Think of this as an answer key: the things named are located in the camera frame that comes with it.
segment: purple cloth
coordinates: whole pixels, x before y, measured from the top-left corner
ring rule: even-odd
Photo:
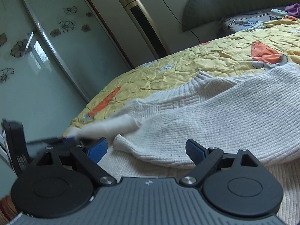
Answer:
[[[285,8],[285,11],[291,16],[300,18],[300,4],[298,4],[298,3],[291,5],[291,6],[287,6]]]

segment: white remote control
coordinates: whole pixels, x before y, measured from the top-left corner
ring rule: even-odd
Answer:
[[[282,10],[279,10],[279,9],[272,9],[271,12],[274,14],[274,15],[277,15],[277,16],[285,16],[285,15],[288,15],[288,13],[286,11],[282,11]]]

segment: yellow bedspread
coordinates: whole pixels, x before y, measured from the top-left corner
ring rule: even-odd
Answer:
[[[294,61],[300,64],[300,20],[275,20],[251,31],[202,43],[143,64],[111,81],[72,127],[104,120],[133,98],[145,98],[191,80],[199,70],[217,77],[263,72]]]

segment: wooden trim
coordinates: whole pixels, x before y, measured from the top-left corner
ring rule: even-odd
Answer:
[[[130,67],[132,69],[134,69],[134,66],[132,64],[132,62],[130,61],[129,57],[126,55],[126,53],[124,52],[123,48],[121,47],[121,45],[119,44],[119,42],[117,41],[116,37],[114,36],[114,34],[112,33],[112,31],[110,30],[109,26],[107,25],[107,23],[104,21],[103,17],[101,16],[101,14],[99,13],[99,11],[97,10],[97,8],[95,7],[95,5],[93,4],[93,2],[91,0],[87,0],[88,3],[90,4],[90,6],[92,7],[92,9],[94,10],[94,12],[97,14],[98,18],[100,19],[101,23],[104,25],[104,27],[106,28],[107,32],[109,33],[109,35],[111,36],[111,38],[113,39],[113,41],[115,42],[115,44],[117,45],[117,47],[119,48],[120,52],[122,53],[122,55],[124,56],[124,58],[126,59],[126,61],[128,62],[128,64],[130,65]]]

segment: gray ribbed plate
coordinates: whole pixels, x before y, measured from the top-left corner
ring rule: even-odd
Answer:
[[[282,225],[278,217],[236,220],[211,208],[197,189],[185,188],[173,178],[123,178],[102,187],[82,210],[61,218],[38,219],[20,214],[15,225]]]

